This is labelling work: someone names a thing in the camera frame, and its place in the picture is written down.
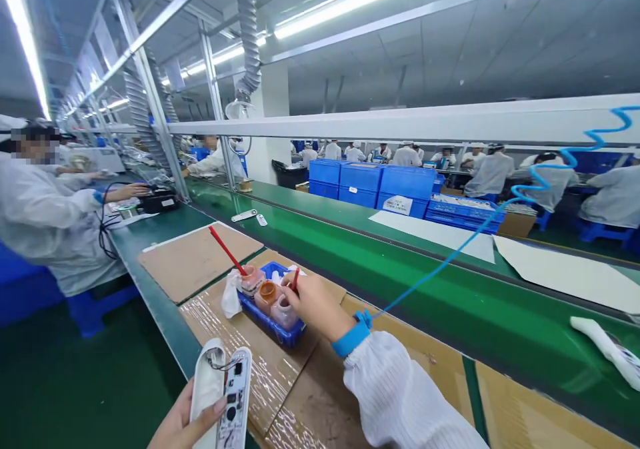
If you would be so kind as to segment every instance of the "ceiling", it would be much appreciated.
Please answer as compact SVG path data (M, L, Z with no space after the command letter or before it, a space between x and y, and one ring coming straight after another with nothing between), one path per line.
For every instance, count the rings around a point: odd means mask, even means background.
M29 6L40 51L47 56L45 70L55 90L68 84L73 67L61 60L77 57L97 0L46 1L29 0ZM321 1L325 0L257 0L259 29L273 28ZM439 0L378 1L283 41L269 38L261 51L263 56L277 54L434 1ZM164 0L132 2L141 28L167 5ZM194 0L193 4L218 22L236 13L235 0ZM6 8L0 23L6 25L5 13ZM110 5L104 14L118 48L123 49ZM286 65L289 75L291 114L321 112L326 79L330 80L333 105L341 76L345 82L338 111L393 105L403 66L407 70L399 104L408 106L633 92L640 91L638 14L640 0L479 0L280 64ZM239 33L237 25L228 30ZM214 51L229 44L223 35L212 38ZM184 67L202 59L195 18L184 12L176 15L150 40L148 48L161 63L177 56ZM5 56L16 49L20 54L19 44L2 48L4 71L18 71L8 61L22 59ZM224 73L241 60L236 58L217 70ZM17 73L9 74L11 80L20 78ZM210 99L204 82L203 75L188 78L189 89L176 96L182 119L189 120L192 114L194 119L201 118L196 103L207 118ZM19 85L12 92L11 85L3 84L0 95L26 94ZM123 91L117 77L110 85L118 93ZM224 80L220 86L223 99L231 98L233 81ZM193 102L185 103L183 96Z

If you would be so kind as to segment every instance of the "red paintbrush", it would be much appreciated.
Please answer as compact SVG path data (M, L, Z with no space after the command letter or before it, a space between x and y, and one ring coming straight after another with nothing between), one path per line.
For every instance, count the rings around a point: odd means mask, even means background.
M213 228L213 226L209 226L209 230L211 231L211 236L215 237L215 240L218 242L218 244L220 244L220 247L225 250L225 252L227 253L227 256L229 256L229 259L231 259L231 262L235 264L235 266L238 268L238 271L240 271L240 274L242 274L243 276L248 276L247 271L245 271L240 265L240 263L236 260L236 258L233 257L233 254L231 254L231 251L227 249L227 247L225 246L225 243L222 242L222 239L220 239L220 236L218 236L218 233L215 232L215 229Z

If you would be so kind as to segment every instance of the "floor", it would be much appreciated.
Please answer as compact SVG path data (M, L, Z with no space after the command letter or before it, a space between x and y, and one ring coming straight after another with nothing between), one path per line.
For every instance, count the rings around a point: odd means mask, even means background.
M83 340L65 304L0 329L7 448L140 449L185 380L142 300Z

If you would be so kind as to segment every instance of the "blue anti-static wrist strap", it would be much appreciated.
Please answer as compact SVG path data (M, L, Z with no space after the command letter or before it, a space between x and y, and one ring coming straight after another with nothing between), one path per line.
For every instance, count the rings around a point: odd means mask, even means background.
M347 334L334 342L331 347L335 353L344 359L349 356L370 334L373 321L369 311L358 311L353 318L358 322Z

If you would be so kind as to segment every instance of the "cardboard box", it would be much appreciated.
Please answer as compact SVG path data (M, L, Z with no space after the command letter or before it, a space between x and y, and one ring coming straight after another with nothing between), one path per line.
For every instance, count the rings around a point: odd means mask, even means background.
M465 193L464 191L462 191L462 189L452 189L452 188L445 188L443 187L440 190L440 194L444 194L447 196L458 196L458 197L464 197Z
M529 236L529 232L533 228L536 219L537 218L533 215L507 213L505 215L505 220L498 228L498 234L501 236L525 238Z
M579 414L476 362L492 449L632 449Z

